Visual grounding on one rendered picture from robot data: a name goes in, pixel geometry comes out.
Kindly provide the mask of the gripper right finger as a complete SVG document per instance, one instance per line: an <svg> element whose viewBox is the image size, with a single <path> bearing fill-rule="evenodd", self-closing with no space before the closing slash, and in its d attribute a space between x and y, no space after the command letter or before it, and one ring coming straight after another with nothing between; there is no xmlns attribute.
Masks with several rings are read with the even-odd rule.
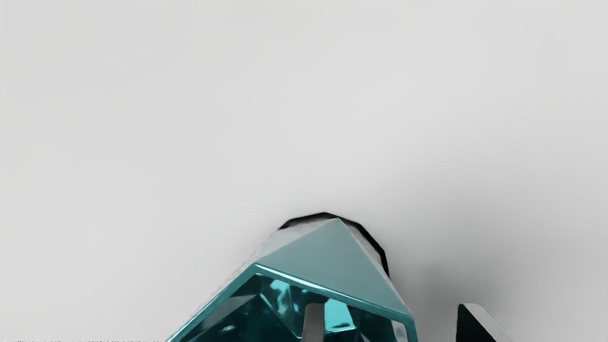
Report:
<svg viewBox="0 0 608 342"><path fill-rule="evenodd" d="M480 305L458 305L456 342L514 342Z"/></svg>

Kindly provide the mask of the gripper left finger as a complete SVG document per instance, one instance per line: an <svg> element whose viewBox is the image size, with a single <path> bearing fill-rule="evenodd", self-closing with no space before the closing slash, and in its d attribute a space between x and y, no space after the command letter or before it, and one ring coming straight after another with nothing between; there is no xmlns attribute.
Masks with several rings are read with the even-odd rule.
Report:
<svg viewBox="0 0 608 342"><path fill-rule="evenodd" d="M310 303L304 312L301 342L323 342L325 333L325 305Z"/></svg>

